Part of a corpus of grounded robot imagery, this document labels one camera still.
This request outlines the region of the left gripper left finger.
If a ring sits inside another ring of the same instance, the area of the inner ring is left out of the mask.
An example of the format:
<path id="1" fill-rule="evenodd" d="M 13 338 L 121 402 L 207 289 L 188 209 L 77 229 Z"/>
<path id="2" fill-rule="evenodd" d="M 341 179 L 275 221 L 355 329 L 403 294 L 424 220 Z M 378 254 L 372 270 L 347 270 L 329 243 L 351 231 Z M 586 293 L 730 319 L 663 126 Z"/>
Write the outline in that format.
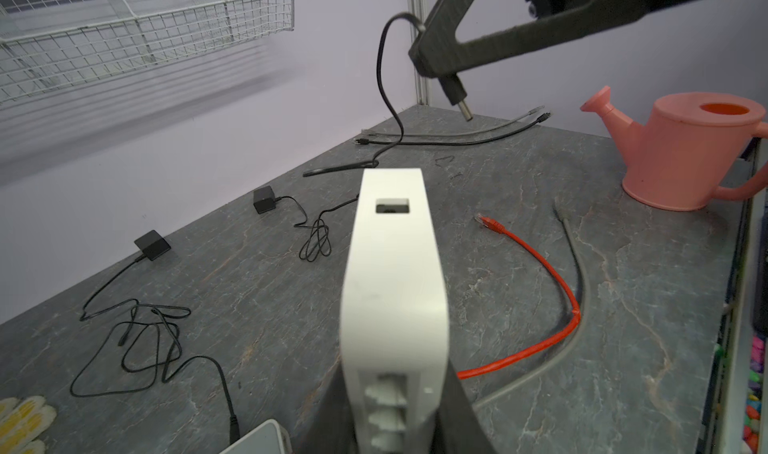
<path id="1" fill-rule="evenodd" d="M 297 453 L 356 453 L 354 417 L 341 366 L 337 366 Z"/>

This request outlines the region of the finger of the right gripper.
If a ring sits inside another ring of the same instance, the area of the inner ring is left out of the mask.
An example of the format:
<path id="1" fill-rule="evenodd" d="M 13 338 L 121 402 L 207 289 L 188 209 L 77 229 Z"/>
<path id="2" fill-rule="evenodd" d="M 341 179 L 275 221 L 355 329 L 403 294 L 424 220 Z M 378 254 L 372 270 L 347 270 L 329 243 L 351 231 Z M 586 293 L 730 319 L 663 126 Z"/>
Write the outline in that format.
<path id="1" fill-rule="evenodd" d="M 694 0 L 526 0 L 535 10 L 532 22 L 460 42 L 456 32 L 475 1 L 436 2 L 424 32 L 409 50 L 422 76 L 448 78 L 464 70 L 632 24 L 646 14 Z"/>

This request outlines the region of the white network switch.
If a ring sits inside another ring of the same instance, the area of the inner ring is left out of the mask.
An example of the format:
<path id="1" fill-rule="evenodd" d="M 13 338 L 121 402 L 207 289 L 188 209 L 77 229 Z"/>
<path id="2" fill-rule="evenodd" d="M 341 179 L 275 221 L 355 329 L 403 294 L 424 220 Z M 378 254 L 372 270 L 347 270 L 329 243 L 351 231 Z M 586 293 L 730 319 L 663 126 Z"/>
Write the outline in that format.
<path id="1" fill-rule="evenodd" d="M 340 309 L 362 453 L 428 453 L 449 360 L 449 308 L 419 168 L 362 175 Z"/>
<path id="2" fill-rule="evenodd" d="M 221 454 L 291 454 L 292 452 L 287 430 L 275 419 L 268 419 L 221 451 Z"/>

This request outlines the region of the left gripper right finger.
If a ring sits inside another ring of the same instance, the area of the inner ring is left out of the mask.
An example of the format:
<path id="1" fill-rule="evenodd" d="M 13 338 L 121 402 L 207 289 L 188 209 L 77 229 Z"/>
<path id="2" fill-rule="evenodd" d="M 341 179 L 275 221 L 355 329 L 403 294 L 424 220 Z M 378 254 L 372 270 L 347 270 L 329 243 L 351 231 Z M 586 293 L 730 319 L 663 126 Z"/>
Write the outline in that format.
<path id="1" fill-rule="evenodd" d="M 437 452 L 491 454 L 495 449 L 484 433 L 460 379 L 448 362 L 437 410 Z"/>

